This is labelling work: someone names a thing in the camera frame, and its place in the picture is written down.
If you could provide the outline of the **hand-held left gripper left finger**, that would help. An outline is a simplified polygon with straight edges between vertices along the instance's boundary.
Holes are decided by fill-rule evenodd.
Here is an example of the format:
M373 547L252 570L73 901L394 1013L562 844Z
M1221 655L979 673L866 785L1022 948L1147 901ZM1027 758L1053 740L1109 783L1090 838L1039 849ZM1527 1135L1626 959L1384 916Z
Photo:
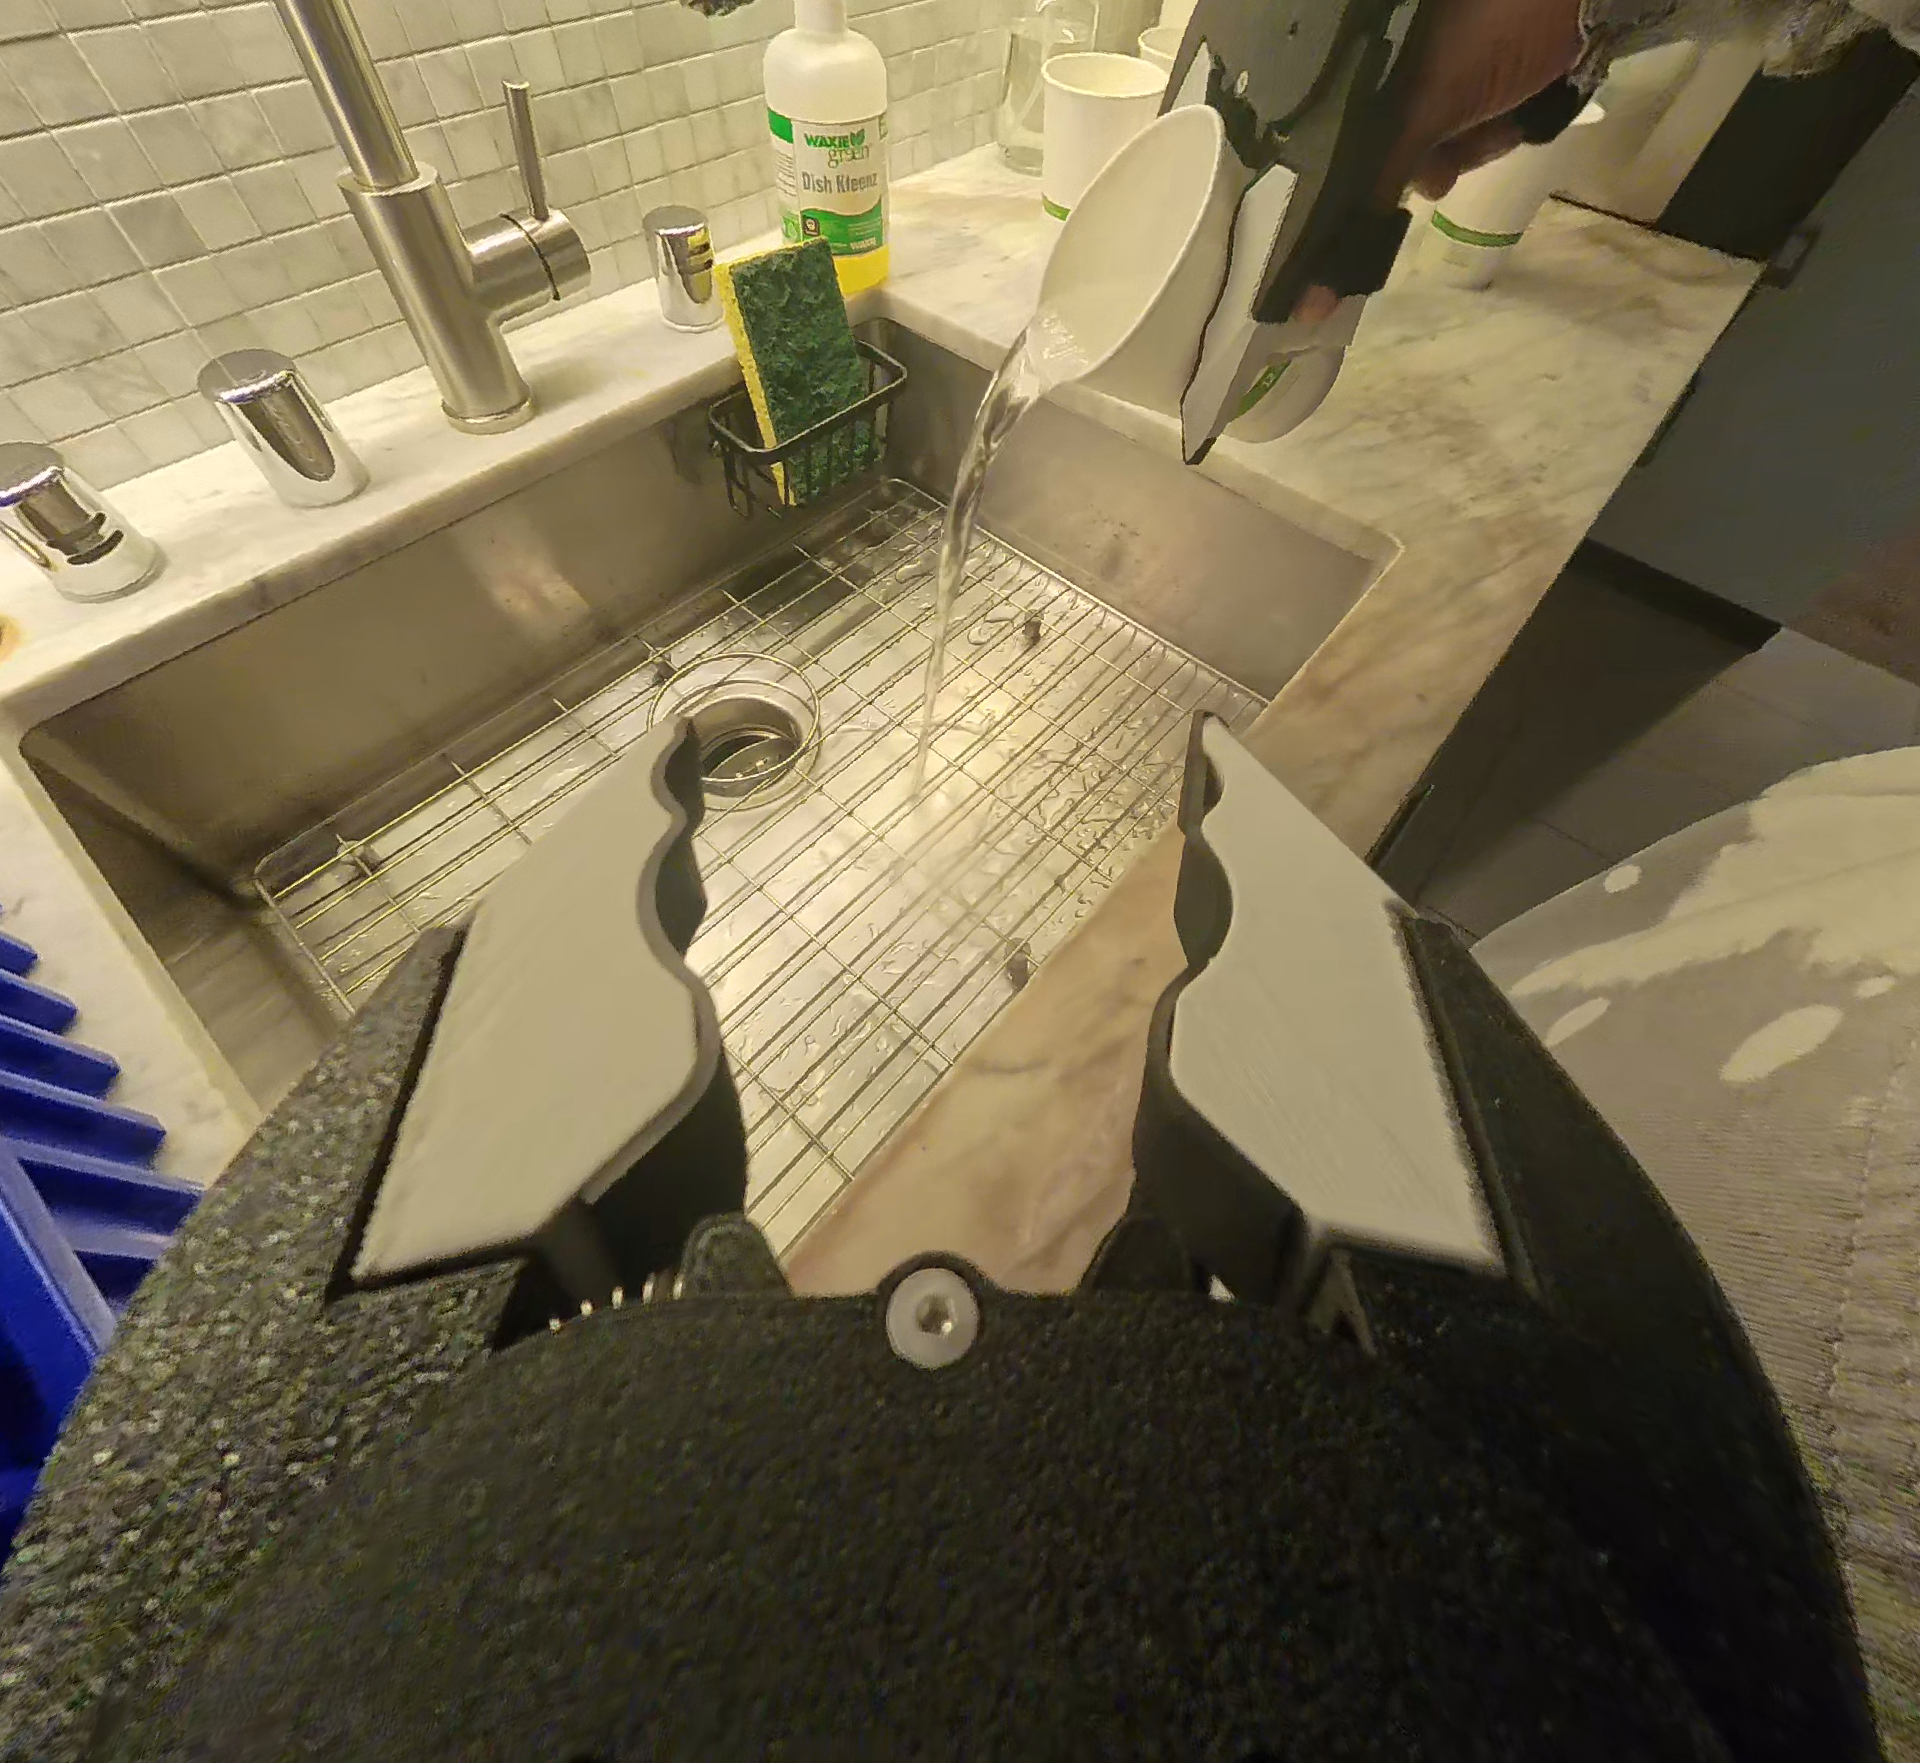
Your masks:
M460 930L356 1228L356 1290L521 1263L566 1313L680 1268L746 1205L708 982L702 746L651 727Z

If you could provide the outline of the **person's grey mottled garment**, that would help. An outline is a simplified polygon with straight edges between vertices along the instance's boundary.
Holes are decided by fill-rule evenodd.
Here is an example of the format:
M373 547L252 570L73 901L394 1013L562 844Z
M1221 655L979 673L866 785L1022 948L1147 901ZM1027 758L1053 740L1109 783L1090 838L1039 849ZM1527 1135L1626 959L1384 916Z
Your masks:
M1807 766L1523 911L1478 964L1737 1310L1917 1757L1917 749Z

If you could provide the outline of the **green-banded white paper cup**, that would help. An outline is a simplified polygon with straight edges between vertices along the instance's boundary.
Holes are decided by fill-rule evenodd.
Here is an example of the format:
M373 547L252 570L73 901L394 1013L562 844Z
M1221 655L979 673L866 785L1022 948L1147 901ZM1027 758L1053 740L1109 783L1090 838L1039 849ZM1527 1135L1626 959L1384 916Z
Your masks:
M1272 441L1330 398L1367 294L1293 318L1316 182L1254 171L1217 109L1154 120L1092 179L1047 263L1022 362L1039 391L1081 389L1173 420L1184 458Z

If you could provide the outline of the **steel sink drain strainer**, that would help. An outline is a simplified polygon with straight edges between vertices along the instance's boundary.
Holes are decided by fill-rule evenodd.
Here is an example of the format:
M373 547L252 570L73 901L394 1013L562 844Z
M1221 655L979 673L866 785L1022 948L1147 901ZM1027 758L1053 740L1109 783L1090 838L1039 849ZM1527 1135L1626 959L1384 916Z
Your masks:
M708 651L670 672L651 721L688 724L709 816L793 801L812 774L825 735L808 675L751 650Z

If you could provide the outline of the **glass soap dispenser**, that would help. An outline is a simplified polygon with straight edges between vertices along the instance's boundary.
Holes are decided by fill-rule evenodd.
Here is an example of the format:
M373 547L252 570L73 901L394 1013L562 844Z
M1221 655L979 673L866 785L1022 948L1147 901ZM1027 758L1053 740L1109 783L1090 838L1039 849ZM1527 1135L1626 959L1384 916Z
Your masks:
M994 142L1020 175L1036 178L1044 156L1044 65L1097 48L1097 0L1022 0L1009 28Z

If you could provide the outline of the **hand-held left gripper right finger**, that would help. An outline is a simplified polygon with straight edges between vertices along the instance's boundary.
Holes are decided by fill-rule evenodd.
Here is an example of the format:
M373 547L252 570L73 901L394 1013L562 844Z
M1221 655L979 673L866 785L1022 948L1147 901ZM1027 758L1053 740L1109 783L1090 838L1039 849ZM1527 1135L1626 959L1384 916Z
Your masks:
M1184 964L1147 1029L1139 1207L1282 1312L1343 1252L1501 1278L1401 900L1218 717L1189 722L1178 828Z

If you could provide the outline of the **dish soap pump bottle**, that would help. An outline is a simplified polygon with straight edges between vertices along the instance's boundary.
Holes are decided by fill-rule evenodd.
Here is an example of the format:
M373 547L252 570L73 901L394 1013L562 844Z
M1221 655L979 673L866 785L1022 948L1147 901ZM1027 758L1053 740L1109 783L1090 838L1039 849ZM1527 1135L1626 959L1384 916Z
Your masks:
M781 238L829 244L839 288L855 296L892 265L889 79L850 0L793 0L793 12L763 60Z

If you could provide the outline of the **steel kitchen faucet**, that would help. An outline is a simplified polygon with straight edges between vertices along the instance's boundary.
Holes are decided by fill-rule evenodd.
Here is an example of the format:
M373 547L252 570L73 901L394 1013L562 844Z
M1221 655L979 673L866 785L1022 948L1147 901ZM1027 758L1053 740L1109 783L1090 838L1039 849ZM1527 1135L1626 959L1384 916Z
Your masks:
M523 210L465 231L422 163L348 0L273 0L346 169L340 192L458 431L526 425L537 398L506 341L513 318L589 286L589 248L547 193L532 95L503 89Z

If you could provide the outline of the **blue plastic crate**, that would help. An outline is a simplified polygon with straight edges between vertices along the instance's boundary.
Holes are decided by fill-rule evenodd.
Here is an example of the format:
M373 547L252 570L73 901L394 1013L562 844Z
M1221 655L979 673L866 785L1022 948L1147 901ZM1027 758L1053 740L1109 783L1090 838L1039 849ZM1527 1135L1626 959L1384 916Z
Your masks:
M158 1169L161 1125L37 948L1 935L1 1552L138 1288L202 1188Z

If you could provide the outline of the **person's right hand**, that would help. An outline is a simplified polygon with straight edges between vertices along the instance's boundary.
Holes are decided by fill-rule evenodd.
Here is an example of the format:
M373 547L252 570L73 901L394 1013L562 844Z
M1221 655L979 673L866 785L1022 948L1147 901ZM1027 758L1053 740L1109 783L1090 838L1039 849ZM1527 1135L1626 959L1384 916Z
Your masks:
M1422 0L1373 200L1440 197L1524 143L1519 109L1582 57L1580 0Z

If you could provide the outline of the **stainless steel sink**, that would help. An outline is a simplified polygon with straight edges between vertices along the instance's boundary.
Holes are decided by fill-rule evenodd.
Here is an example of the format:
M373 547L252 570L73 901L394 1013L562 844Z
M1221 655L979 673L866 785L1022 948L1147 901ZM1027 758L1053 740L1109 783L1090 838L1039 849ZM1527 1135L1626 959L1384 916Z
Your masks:
M945 515L989 378L899 324L866 336L908 387L877 471L829 502L738 515L708 408L686 408L26 733L26 766L236 1075L247 1125L356 1013L328 1004L269 928L259 859L868 488L904 481ZM1278 497L1054 405L997 456L979 536L1168 621L1262 704L1385 559L1378 538L1313 528Z

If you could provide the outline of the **marble desk countertop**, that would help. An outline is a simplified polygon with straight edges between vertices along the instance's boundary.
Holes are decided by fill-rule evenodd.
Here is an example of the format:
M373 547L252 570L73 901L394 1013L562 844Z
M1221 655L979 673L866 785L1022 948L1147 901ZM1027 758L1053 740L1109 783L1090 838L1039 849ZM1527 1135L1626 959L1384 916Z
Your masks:
M911 178L896 203L898 266L866 301L868 327L899 324L989 378L1050 242L1034 192L983 150ZM1353 851L1388 829L1753 277L1551 208L1492 294L1400 271L1305 429L1221 443L1199 469L1385 552L1309 663L1237 727ZM672 331L644 285L537 320L515 347L542 408L498 439L450 431L420 375L342 400L372 471L345 506L274 502L229 448L120 485L109 502L165 550L158 581L127 600L73 605L5 560L5 930L74 998L80 1036L118 1059L114 1098L163 1127L172 1174L213 1179L257 1120L244 1123L236 1075L26 766L26 733L733 383L727 336ZM1180 458L1178 434L1138 410L1075 394L1056 408ZM1144 1031L1180 964L1178 862L1157 834L782 1248L805 1288L862 1288L921 1248L957 1251L1012 1288L1078 1270L1130 1186Z

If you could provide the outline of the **group of white paper cups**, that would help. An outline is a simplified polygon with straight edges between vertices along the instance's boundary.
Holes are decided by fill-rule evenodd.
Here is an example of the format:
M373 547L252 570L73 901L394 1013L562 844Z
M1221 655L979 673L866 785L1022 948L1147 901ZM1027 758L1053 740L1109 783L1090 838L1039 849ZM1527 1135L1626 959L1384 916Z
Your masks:
M1217 301L1239 294L1232 277L1248 269L1260 282L1267 248L1286 238L1309 255L1291 216L1345 216L1326 163L1340 140L1359 133L1380 63L1370 39L1333 48L1318 91L1286 130L1260 138L1253 163L1209 100L1160 118L1146 98L1081 89L1062 65L1048 66L1042 171L1060 237L1036 315L1072 333L1088 364L1135 368L1132 380L1086 383L1127 387L1175 413L1180 371L1197 355Z

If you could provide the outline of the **green and yellow sponge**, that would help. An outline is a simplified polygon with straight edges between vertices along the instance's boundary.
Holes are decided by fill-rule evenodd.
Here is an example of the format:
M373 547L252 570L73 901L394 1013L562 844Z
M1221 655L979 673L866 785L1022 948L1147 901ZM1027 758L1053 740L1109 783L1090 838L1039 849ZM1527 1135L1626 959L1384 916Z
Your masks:
M871 469L879 453L871 417L826 429L831 417L870 398L829 240L814 237L719 263L713 286L758 446L798 441L794 456L772 466L781 502L812 502Z

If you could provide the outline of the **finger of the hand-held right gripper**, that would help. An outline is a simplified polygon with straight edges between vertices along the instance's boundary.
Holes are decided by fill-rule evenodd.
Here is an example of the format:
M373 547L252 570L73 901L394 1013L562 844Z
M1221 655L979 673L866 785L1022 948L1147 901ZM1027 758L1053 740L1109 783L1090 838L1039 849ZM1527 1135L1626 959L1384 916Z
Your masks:
M1313 259L1337 224L1331 171L1365 54L1357 0L1197 0L1187 22L1205 104L1237 192L1218 294L1182 400L1184 456L1218 439L1294 431L1330 396L1357 320L1356 299L1306 315L1331 274Z

